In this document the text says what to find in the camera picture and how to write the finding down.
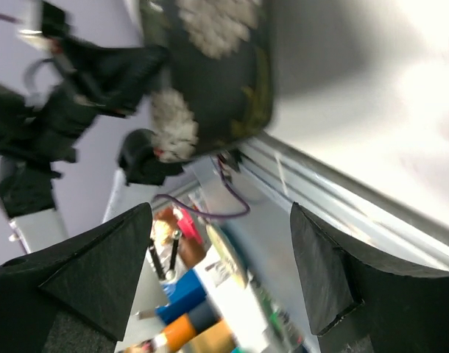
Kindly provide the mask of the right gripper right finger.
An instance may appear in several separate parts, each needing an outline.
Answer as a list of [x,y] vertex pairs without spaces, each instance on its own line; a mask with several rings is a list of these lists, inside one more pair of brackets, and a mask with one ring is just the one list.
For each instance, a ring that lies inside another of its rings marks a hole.
[[290,228],[322,352],[449,352],[449,272],[387,254],[299,204]]

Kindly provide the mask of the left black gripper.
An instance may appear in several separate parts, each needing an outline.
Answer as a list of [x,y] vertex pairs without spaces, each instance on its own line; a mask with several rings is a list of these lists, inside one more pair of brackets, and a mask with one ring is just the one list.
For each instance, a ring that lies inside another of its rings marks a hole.
[[132,115],[169,58],[164,46],[103,48],[51,43],[50,59],[62,81],[33,121],[31,147],[71,147],[98,115]]

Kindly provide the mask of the black floral square plate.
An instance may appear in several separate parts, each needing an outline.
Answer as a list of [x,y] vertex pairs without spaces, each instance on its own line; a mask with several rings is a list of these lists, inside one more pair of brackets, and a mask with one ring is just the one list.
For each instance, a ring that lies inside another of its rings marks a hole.
[[159,160],[229,149],[272,119],[269,1],[140,1],[144,41],[169,59],[151,96]]

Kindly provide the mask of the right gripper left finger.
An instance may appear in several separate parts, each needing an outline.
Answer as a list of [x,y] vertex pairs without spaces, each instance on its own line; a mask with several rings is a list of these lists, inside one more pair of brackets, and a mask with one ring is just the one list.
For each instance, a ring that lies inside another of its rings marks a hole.
[[0,265],[0,352],[113,352],[152,228],[149,204]]

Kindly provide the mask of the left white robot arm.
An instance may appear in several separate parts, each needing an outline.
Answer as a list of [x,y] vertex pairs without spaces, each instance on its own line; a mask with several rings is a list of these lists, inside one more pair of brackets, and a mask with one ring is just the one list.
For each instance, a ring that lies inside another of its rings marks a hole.
[[132,115],[167,51],[109,49],[75,38],[65,11],[29,1],[19,35],[46,53],[27,67],[22,96],[0,84],[0,205],[26,252],[66,239],[52,182],[55,162],[75,163],[75,143],[99,115]]

